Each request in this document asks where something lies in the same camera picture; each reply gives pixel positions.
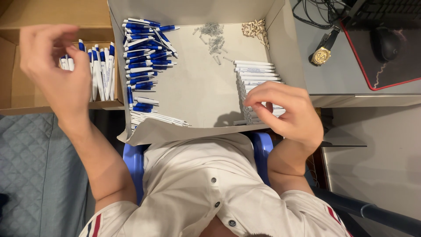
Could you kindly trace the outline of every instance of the mouse pad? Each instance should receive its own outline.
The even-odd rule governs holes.
[[[401,50],[395,60],[382,63],[374,56],[370,31],[343,29],[371,90],[421,79],[421,30],[393,30]]]

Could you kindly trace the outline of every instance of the watch face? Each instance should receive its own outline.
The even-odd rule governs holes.
[[[329,58],[330,51],[322,47],[314,52],[312,62],[318,65],[322,65],[326,63]]]

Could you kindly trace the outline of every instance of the quilted blue bedspread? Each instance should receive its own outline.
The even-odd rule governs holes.
[[[88,177],[53,113],[0,115],[1,237],[75,237],[84,225]]]

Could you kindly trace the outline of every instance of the stack of pen barrels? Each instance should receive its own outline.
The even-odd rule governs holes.
[[[158,73],[177,64],[167,57],[179,58],[176,49],[164,32],[177,30],[174,25],[161,26],[159,22],[128,18],[124,20],[124,53],[126,59],[126,84],[128,104],[131,111],[131,128],[134,129],[147,118],[160,120],[182,127],[190,126],[186,121],[158,114],[154,106],[159,102],[145,97],[133,98],[135,92],[156,92]]]
[[[285,84],[284,82],[281,82],[279,74],[275,73],[273,63],[235,60],[234,65],[234,71],[237,73],[237,81],[239,84],[240,99],[242,102],[244,102],[247,94],[253,88],[263,84],[265,81]],[[234,121],[234,126],[263,124],[250,106],[243,105],[242,107],[244,120]],[[273,105],[273,115],[281,116],[283,113],[285,113],[284,108],[278,105]]]
[[[101,101],[114,100],[114,43],[111,42],[108,48],[102,49],[99,49],[99,45],[96,44],[95,47],[86,51],[86,46],[83,44],[83,40],[80,39],[78,46],[79,50],[89,55],[92,80],[90,101],[97,101],[98,92]],[[60,65],[64,70],[73,71],[75,69],[75,63],[68,54],[60,58]]]

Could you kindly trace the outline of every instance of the desk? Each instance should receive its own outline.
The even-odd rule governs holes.
[[[295,4],[296,0],[291,0],[291,7]],[[320,11],[324,17],[327,16],[326,10]],[[295,13],[307,19],[302,3],[296,7]],[[324,23],[317,6],[310,1],[307,1],[307,13],[314,21]],[[343,31],[332,47],[329,61],[321,67],[311,65],[308,62],[309,55],[314,53],[323,35],[329,34],[332,29],[319,29],[295,18],[294,21],[307,90],[313,102],[319,101],[315,106],[403,106],[421,103],[421,80],[378,91],[370,90]]]

